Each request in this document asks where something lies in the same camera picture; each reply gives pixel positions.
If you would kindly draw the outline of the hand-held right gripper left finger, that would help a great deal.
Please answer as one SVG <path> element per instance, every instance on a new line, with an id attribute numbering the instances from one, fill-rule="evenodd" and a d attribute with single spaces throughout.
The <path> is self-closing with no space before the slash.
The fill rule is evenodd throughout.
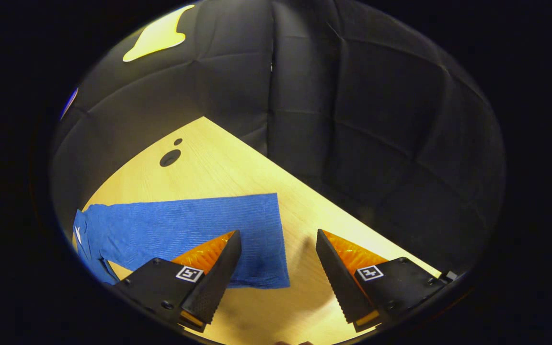
<path id="1" fill-rule="evenodd" d="M 174 260 L 151 258 L 112 286 L 118 297 L 174 328 L 212 323 L 242 253 L 240 232 L 222 234 Z"/>

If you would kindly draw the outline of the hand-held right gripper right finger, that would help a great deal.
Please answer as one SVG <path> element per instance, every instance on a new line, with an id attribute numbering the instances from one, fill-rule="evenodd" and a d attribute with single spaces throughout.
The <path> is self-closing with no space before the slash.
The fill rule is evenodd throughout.
<path id="1" fill-rule="evenodd" d="M 315 251 L 356 332 L 402 323 L 458 279 L 453 271 L 439 272 L 385 238 L 368 249 L 319 229 Z"/>

